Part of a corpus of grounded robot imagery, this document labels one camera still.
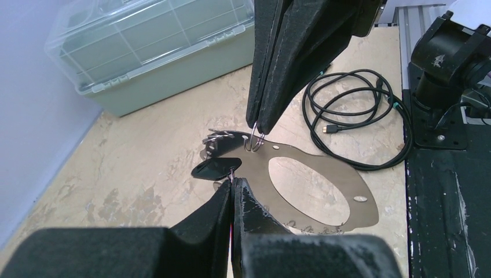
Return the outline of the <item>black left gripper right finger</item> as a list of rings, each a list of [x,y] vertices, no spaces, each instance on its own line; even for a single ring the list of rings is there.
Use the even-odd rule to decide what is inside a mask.
[[[245,178],[231,183],[234,277],[401,277],[384,240],[371,235],[297,235],[257,201]]]

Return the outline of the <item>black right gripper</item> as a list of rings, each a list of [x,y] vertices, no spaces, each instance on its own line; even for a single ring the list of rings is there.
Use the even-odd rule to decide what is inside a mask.
[[[297,95],[347,47],[367,36],[386,0],[255,1],[255,49],[246,122],[269,134]]]

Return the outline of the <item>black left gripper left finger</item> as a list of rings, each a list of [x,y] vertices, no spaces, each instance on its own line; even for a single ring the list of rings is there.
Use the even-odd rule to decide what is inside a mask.
[[[2,277],[226,277],[231,183],[178,224],[49,228],[25,239]]]

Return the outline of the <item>black key tag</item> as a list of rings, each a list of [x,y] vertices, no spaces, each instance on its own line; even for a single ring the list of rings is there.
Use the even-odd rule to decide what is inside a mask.
[[[232,177],[241,165],[240,158],[209,158],[194,167],[191,176],[201,180],[219,181]]]

